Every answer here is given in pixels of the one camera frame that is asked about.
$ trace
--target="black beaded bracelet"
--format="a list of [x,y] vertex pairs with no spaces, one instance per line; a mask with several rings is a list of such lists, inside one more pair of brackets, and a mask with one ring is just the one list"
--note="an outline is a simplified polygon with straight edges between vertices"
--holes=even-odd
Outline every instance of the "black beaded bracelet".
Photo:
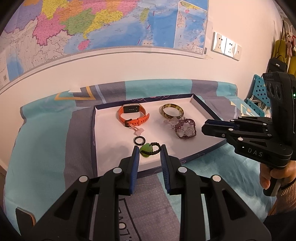
[[157,143],[157,142],[152,142],[152,143],[150,144],[150,146],[158,146],[158,150],[156,150],[156,151],[144,151],[144,150],[142,150],[141,153],[146,154],[146,155],[153,156],[153,155],[156,155],[157,153],[160,152],[160,148],[161,148],[161,146],[160,146],[159,143]]

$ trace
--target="silver screw head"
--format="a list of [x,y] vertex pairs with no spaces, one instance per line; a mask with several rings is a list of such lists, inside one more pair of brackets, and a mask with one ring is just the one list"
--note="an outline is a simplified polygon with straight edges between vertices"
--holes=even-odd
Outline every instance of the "silver screw head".
[[113,172],[116,173],[116,174],[119,174],[122,172],[122,169],[120,167],[116,167],[113,169]]
[[212,179],[213,179],[215,182],[220,182],[220,181],[221,181],[221,177],[218,176],[218,175],[213,176]]
[[79,178],[79,182],[81,182],[81,183],[85,183],[87,180],[88,180],[88,177],[87,176],[81,176]]
[[179,167],[178,171],[181,173],[185,173],[185,172],[187,172],[187,168],[186,167]]

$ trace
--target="map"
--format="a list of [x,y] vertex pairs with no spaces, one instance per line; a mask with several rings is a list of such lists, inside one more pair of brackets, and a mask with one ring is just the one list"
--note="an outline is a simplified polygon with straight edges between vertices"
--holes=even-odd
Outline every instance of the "map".
[[0,89],[48,61],[117,46],[203,54],[208,0],[25,0],[0,36]]

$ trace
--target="camera lens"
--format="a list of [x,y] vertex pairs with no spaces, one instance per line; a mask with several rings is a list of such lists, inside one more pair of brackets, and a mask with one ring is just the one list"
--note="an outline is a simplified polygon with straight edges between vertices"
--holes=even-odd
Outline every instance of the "camera lens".
[[279,99],[281,99],[281,90],[278,85],[276,86],[276,95],[278,96]]
[[269,89],[270,89],[270,94],[272,95],[272,97],[274,97],[274,87],[271,83],[269,84]]
[[268,85],[266,85],[266,91],[267,91],[267,93],[269,93],[269,86]]

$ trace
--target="white tray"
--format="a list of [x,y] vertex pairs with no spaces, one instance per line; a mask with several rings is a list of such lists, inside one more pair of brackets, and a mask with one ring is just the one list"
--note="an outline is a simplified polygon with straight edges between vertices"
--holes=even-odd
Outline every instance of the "white tray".
[[[160,114],[160,108],[164,104],[173,103],[179,105],[184,110],[186,118],[193,119],[196,124],[196,136],[183,140],[177,137],[174,129],[163,123],[166,120]],[[179,159],[192,158],[194,154],[201,152],[223,141],[222,138],[205,136],[201,132],[201,127],[207,119],[213,117],[193,98],[166,99],[154,102],[141,103],[147,113],[150,113],[149,120],[138,126],[143,128],[141,134],[146,142],[158,142],[160,145],[165,144],[168,154]],[[121,159],[131,156],[135,146],[133,139],[136,137],[132,128],[125,127],[119,120],[117,111],[120,106],[106,109],[95,109],[95,141],[98,176],[103,175],[110,169],[117,167]],[[168,111],[177,111],[176,109],[166,108]],[[124,119],[136,119],[142,113],[122,114]],[[161,166],[160,154],[144,158],[140,155],[138,171]]]

